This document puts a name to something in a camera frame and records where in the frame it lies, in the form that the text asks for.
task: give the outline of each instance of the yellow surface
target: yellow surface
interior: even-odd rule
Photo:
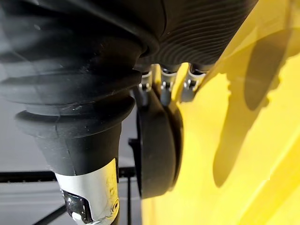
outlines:
[[[142,202],[143,225],[300,225],[300,0],[260,0],[183,122],[174,188]]]

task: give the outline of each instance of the chrome connector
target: chrome connector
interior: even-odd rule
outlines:
[[[118,215],[116,160],[84,175],[55,174],[67,212],[78,225],[111,225]]]
[[[196,92],[199,86],[202,84],[205,77],[206,72],[199,70],[199,68],[197,68],[194,65],[191,65],[183,83],[183,90],[181,94],[182,102],[193,101]]]
[[[149,92],[152,90],[152,71],[142,74],[142,81],[139,84],[140,91]]]

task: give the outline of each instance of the metal clamp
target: metal clamp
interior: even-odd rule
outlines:
[[[176,80],[177,72],[175,73],[165,73],[161,71],[161,95],[160,101],[162,105],[168,106],[171,101],[171,93]]]
[[[152,90],[152,71],[142,74],[142,81],[139,84],[140,91],[149,92]]]
[[[191,69],[188,70],[186,79],[183,83],[183,90],[181,94],[182,102],[191,102],[194,99],[196,92],[200,84],[203,82],[205,76],[205,72],[195,71],[192,73]]]

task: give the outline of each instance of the robotic arm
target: robotic arm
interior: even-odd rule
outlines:
[[[0,95],[25,105],[17,125],[35,138],[77,224],[118,224],[118,147],[135,103],[128,89],[142,78],[136,63],[147,65],[146,91],[149,65],[165,65],[167,106],[179,65],[213,65],[256,2],[0,0]],[[200,75],[188,77],[193,91]]]

